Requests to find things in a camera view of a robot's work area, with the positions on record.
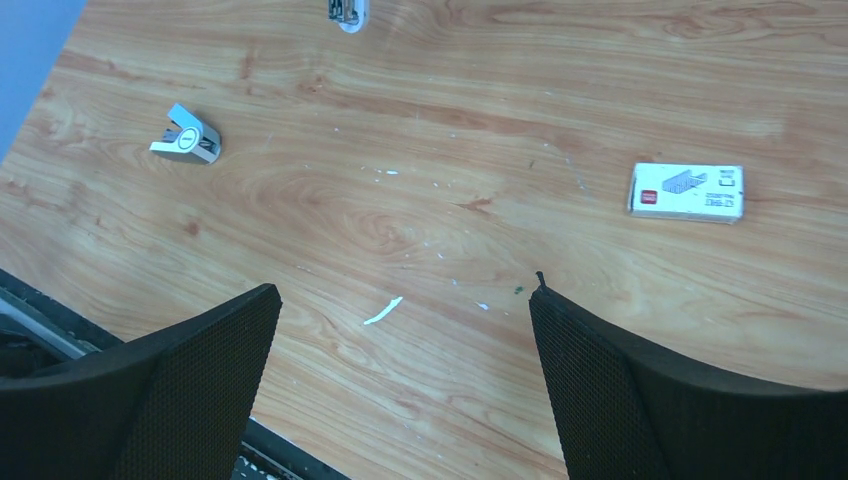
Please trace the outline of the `white staple box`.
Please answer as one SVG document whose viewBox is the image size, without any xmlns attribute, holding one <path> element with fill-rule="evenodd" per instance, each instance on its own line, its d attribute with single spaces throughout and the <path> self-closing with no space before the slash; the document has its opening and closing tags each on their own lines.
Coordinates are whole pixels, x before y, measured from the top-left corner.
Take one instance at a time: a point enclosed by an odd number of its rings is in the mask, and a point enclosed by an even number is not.
<svg viewBox="0 0 848 480">
<path fill-rule="evenodd" d="M 744 215 L 739 165 L 637 163 L 627 210 L 634 217 L 734 224 Z"/>
</svg>

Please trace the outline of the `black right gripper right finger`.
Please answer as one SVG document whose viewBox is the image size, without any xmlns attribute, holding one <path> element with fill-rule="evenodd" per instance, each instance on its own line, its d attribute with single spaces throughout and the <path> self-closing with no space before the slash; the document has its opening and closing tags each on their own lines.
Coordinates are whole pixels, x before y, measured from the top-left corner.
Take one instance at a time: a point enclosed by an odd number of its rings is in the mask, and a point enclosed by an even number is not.
<svg viewBox="0 0 848 480">
<path fill-rule="evenodd" d="M 847 395 L 692 359 L 540 283 L 532 327 L 572 479 L 843 479 Z"/>
</svg>

